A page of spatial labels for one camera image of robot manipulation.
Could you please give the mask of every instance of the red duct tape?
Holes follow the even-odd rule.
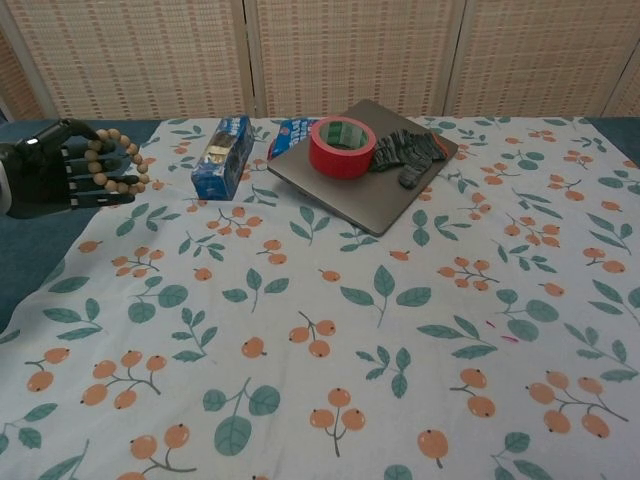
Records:
[[[327,117],[311,128],[309,160],[334,178],[364,175],[371,164],[376,135],[364,123],[347,117]]]

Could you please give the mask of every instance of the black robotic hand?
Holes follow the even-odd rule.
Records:
[[[130,203],[130,193],[109,193],[94,183],[84,144],[65,146],[69,138],[82,136],[99,140],[87,124],[78,120],[60,120],[31,138],[15,145],[0,144],[0,215],[33,218],[75,208],[91,208]],[[100,155],[116,149],[112,140],[103,142]],[[100,157],[105,173],[123,166],[123,158]],[[134,185],[136,175],[110,177]]]

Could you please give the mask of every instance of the wicker panel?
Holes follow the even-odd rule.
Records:
[[[254,69],[254,84],[267,115],[337,113],[365,97],[405,115],[440,114],[462,5],[257,0],[264,73]]]
[[[61,116],[206,117],[252,104],[228,0],[7,3]]]
[[[639,18],[638,0],[469,0],[445,113],[600,115]]]
[[[27,81],[27,77],[0,30],[0,98],[9,109],[13,120],[43,118],[43,112]]]
[[[640,117],[640,44],[620,78],[605,115]]]

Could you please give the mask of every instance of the blue package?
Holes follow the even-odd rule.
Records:
[[[316,122],[317,120],[306,117],[284,120],[280,124],[278,136],[269,148],[269,160],[282,155],[296,143],[304,140],[311,132],[311,126]]]
[[[253,148],[253,129],[246,115],[220,120],[211,141],[191,173],[198,198],[231,200]]]

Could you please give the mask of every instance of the laptop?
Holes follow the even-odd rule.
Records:
[[[428,131],[371,100],[361,100],[342,116],[365,123],[378,138],[403,128],[418,134]],[[418,186],[412,190],[407,190],[398,183],[402,167],[381,173],[368,172],[352,180],[336,179],[318,172],[309,162],[309,137],[271,160],[268,169],[307,196],[316,199],[327,210],[379,237],[457,152],[458,145],[443,137],[438,139],[446,147],[449,156],[444,161],[434,162],[422,176]]]

